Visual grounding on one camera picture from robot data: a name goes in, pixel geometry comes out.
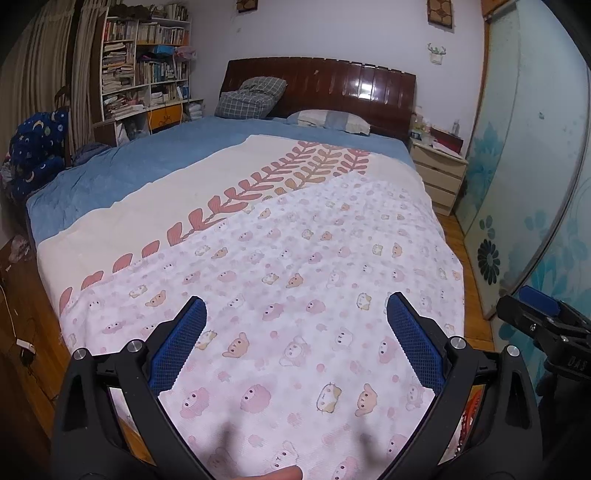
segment pillow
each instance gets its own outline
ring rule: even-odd
[[[370,124],[360,116],[333,110],[303,110],[287,117],[287,123],[301,127],[323,127],[328,130],[363,135],[369,135],[371,128]]]
[[[285,92],[287,82],[274,77],[254,77],[239,90],[220,95],[215,115],[222,118],[265,118]]]

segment wall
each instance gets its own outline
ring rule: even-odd
[[[434,124],[460,119],[467,147],[480,91],[484,27],[480,2],[454,0],[454,31],[427,23],[426,0],[259,0],[238,14],[235,0],[188,0],[197,60],[191,96],[217,104],[228,60],[265,56],[325,57],[396,68],[417,76],[416,105]],[[443,64],[427,44],[445,46]]]

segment brown headboard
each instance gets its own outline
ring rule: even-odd
[[[408,139],[416,83],[411,73],[306,57],[231,60],[221,92],[238,90],[242,82],[257,76],[287,80],[287,90],[269,116],[338,110],[359,115],[372,126],[372,133]]]

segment wall decoration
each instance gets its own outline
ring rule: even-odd
[[[236,2],[238,13],[254,12],[258,9],[258,0],[238,0]]]
[[[443,61],[443,56],[447,53],[445,47],[432,47],[429,43],[427,44],[427,48],[429,49],[429,52],[431,52],[429,54],[431,63],[434,63],[435,65],[441,65],[441,62]]]
[[[429,23],[452,28],[452,0],[427,0],[427,18]]]

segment blue quilt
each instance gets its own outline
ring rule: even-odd
[[[358,148],[397,158],[414,168],[405,145],[393,138],[351,135],[269,120],[205,117],[111,148],[84,165],[61,172],[27,201],[35,244],[57,235],[88,212],[109,208],[147,183],[238,145],[250,135]]]

